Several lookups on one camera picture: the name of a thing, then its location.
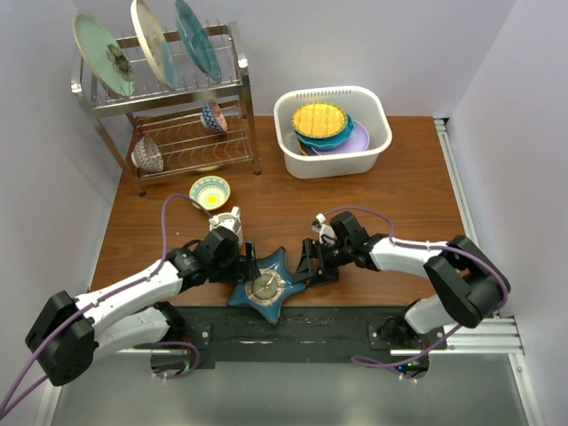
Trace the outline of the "dark blue bottom plate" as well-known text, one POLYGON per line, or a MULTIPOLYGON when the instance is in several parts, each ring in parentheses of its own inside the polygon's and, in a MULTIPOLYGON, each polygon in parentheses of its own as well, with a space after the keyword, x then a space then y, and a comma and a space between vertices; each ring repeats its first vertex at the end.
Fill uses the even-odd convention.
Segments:
POLYGON ((298 145, 298 148, 299 148, 301 155, 318 156, 318 154, 316 152, 314 152, 311 147, 305 145, 301 140, 297 141, 297 145, 298 145))

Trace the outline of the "teal dotted scalloped plate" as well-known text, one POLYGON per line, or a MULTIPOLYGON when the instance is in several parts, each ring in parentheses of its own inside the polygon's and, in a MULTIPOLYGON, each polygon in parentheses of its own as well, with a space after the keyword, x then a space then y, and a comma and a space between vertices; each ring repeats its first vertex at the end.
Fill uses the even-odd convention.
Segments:
POLYGON ((311 138, 300 133, 296 133, 297 138, 306 146, 309 146, 313 150, 323 150, 327 151, 334 149, 345 143, 351 136, 354 130, 354 123, 352 117, 347 115, 347 124, 343 130, 341 130, 336 135, 329 138, 311 138))

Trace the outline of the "lilac purple plate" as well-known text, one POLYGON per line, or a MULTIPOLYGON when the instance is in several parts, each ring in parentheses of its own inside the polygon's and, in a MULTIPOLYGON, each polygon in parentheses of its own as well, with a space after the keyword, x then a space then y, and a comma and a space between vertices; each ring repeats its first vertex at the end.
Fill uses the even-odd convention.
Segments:
POLYGON ((353 122, 353 130, 350 137, 338 147, 322 150, 313 148, 312 151, 317 155, 327 154, 355 154, 364 152, 369 147, 369 135, 367 129, 359 122, 353 122))

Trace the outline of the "orange woven pattern plate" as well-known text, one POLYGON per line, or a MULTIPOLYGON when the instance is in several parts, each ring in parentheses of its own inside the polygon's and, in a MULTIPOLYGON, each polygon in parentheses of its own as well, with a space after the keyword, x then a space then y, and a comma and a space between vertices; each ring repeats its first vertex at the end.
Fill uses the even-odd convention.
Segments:
POLYGON ((331 138, 342 132, 348 115, 336 104, 312 102, 300 106, 293 114, 294 130, 308 138, 331 138))

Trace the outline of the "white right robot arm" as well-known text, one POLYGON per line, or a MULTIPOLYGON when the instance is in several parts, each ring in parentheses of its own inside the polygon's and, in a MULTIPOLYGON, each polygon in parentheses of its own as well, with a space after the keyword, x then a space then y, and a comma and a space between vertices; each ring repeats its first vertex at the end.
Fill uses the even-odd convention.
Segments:
POLYGON ((347 264, 430 281, 434 296, 411 303, 378 328, 381 339, 407 349, 416 348, 439 327, 475 328, 509 299, 508 280, 464 235, 438 242, 401 240, 392 233, 371 235, 347 209, 336 209, 334 217, 319 214, 312 228, 319 236, 304 240, 294 283, 313 287, 335 282, 340 267, 347 264))

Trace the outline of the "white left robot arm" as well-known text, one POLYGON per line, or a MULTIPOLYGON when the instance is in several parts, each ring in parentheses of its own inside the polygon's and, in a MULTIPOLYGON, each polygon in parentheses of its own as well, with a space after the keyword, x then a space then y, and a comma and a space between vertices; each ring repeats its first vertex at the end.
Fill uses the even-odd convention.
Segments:
POLYGON ((66 291, 51 296, 25 343, 51 384, 62 386, 116 351, 150 343, 178 346, 185 320, 168 298, 205 281, 236 284, 259 274, 253 242, 240 244, 232 231, 219 227, 112 286, 76 297, 66 291))

